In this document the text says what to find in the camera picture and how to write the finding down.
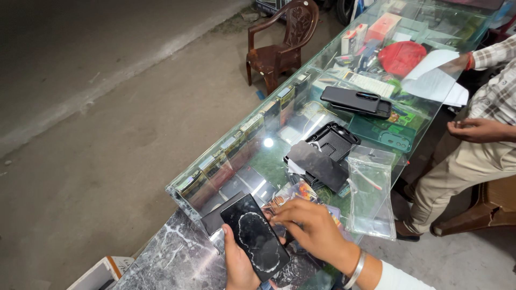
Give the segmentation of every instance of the cracked phone screen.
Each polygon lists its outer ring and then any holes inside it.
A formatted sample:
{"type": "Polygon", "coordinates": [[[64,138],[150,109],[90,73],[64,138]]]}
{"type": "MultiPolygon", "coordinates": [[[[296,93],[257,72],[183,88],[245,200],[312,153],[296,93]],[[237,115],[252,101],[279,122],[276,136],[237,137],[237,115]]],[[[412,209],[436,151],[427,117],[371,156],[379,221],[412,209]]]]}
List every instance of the cracked phone screen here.
{"type": "Polygon", "coordinates": [[[258,278],[265,282],[290,262],[290,256],[250,194],[220,213],[235,241],[249,257],[258,278]]]}

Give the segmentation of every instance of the marble countertop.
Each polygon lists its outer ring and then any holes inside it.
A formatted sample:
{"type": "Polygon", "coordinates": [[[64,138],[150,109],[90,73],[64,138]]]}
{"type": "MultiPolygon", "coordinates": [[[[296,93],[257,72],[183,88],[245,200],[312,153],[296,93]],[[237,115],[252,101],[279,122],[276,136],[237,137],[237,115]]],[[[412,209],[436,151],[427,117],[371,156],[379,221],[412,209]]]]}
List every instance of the marble countertop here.
{"type": "Polygon", "coordinates": [[[177,209],[113,290],[224,289],[224,258],[177,209]]]}

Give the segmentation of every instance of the glass countertop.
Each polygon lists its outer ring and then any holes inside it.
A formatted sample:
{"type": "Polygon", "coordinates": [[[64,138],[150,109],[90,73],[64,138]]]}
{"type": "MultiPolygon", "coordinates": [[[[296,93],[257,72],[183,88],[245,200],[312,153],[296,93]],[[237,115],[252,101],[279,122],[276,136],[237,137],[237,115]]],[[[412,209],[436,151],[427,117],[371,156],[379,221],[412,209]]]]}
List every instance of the glass countertop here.
{"type": "MultiPolygon", "coordinates": [[[[262,206],[292,186],[296,179],[284,157],[292,145],[330,122],[357,135],[362,146],[395,153],[393,185],[461,73],[435,69],[424,84],[417,83],[409,79],[416,73],[414,59],[421,64],[442,50],[474,50],[493,14],[438,1],[376,1],[177,176],[167,192],[207,234],[200,219],[239,191],[251,193],[262,206]],[[320,99],[328,86],[380,95],[392,104],[389,119],[335,109],[320,99]]],[[[313,190],[340,209],[345,224],[349,187],[333,192],[314,184],[313,190]]],[[[223,234],[209,238],[223,252],[223,234]]],[[[358,243],[361,235],[348,238],[358,243]]],[[[325,275],[333,274],[319,269],[305,285],[327,289],[331,279],[325,275]]]]}

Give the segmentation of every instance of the plastic chair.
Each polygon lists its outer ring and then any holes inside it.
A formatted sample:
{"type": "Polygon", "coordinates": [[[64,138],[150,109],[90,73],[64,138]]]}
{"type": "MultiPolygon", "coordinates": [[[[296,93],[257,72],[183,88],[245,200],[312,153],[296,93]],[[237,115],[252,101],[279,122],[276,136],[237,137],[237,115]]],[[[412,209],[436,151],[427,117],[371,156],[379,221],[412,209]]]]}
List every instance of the plastic chair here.
{"type": "Polygon", "coordinates": [[[246,57],[247,79],[251,86],[251,68],[259,72],[267,84],[269,95],[278,87],[278,75],[290,68],[301,67],[301,47],[312,38],[319,21],[319,8],[312,0],[293,0],[269,20],[249,27],[249,53],[246,57]],[[286,14],[287,28],[281,45],[254,48],[254,34],[264,30],[286,14]]]}
{"type": "Polygon", "coordinates": [[[474,205],[464,213],[433,227],[437,236],[516,225],[516,175],[476,185],[474,205]]]}

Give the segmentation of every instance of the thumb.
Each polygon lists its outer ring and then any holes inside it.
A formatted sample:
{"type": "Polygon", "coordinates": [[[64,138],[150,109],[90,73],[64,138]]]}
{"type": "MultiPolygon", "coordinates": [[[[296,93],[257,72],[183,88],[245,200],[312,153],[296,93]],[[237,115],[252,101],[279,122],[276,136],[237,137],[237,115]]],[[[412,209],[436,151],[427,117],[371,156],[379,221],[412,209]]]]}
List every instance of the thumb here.
{"type": "Polygon", "coordinates": [[[485,119],[464,119],[462,121],[458,121],[459,125],[472,125],[472,126],[480,126],[484,124],[485,119]]]}
{"type": "Polygon", "coordinates": [[[235,242],[233,230],[231,230],[231,227],[227,223],[222,225],[222,230],[224,231],[224,251],[226,253],[228,251],[234,251],[238,245],[235,242]]]}

